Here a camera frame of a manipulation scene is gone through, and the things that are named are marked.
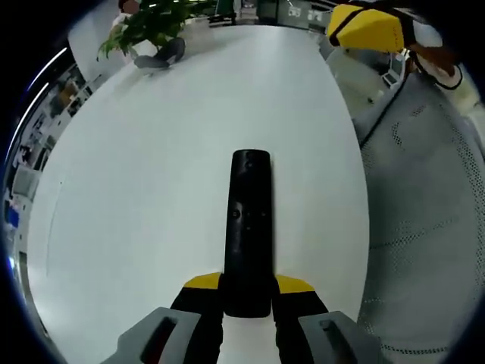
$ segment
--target white sleeve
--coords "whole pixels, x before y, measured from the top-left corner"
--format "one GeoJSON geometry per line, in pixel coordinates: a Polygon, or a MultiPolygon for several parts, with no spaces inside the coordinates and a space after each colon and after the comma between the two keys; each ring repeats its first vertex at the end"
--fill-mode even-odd
{"type": "Polygon", "coordinates": [[[123,20],[127,18],[127,15],[124,13],[120,13],[114,20],[113,20],[113,25],[112,27],[116,27],[118,24],[120,24],[123,20]]]}

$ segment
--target white table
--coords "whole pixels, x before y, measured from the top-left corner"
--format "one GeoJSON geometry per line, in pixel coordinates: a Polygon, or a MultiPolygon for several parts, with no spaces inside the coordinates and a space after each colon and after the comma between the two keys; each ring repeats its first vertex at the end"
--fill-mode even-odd
{"type": "MultiPolygon", "coordinates": [[[[69,363],[100,362],[184,282],[224,265],[232,153],[274,168],[277,272],[356,319],[368,259],[364,169],[346,105],[308,34],[214,31],[207,52],[127,65],[80,109],[40,181],[28,236],[42,320],[69,363]]],[[[273,319],[224,318],[219,362],[279,362],[273,319]]]]}

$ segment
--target yellow object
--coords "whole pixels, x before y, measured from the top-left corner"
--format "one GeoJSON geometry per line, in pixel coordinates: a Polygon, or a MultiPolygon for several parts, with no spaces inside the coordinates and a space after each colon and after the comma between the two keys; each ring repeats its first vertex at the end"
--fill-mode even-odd
{"type": "Polygon", "coordinates": [[[184,288],[202,288],[206,290],[217,290],[221,273],[209,275],[198,275],[183,285],[184,288]]]}
{"type": "Polygon", "coordinates": [[[280,293],[299,293],[312,292],[314,288],[301,279],[287,277],[286,275],[276,275],[280,293]]]}
{"type": "MultiPolygon", "coordinates": [[[[337,27],[351,13],[361,9],[355,5],[338,5],[333,9],[327,29],[330,41],[337,27]]],[[[358,13],[337,32],[336,39],[345,48],[373,49],[379,52],[399,52],[405,47],[399,18],[375,9],[365,9],[358,13]]]]}

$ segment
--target black remote control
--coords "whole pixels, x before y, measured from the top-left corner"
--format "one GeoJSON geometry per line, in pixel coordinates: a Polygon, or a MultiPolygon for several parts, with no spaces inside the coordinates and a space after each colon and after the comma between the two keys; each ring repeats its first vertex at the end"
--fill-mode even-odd
{"type": "Polygon", "coordinates": [[[255,149],[233,154],[227,205],[224,311],[233,317],[266,317],[271,312],[273,214],[271,161],[255,149]]]}

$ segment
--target green leaves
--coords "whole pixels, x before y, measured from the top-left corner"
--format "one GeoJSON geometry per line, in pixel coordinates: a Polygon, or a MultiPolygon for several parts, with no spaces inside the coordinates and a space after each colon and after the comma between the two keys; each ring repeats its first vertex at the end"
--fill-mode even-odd
{"type": "Polygon", "coordinates": [[[216,3],[215,0],[142,0],[138,13],[110,32],[109,38],[99,47],[99,53],[106,58],[115,49],[127,54],[130,47],[146,39],[160,48],[170,38],[178,36],[186,19],[203,14],[207,7],[213,7],[216,3]]]}

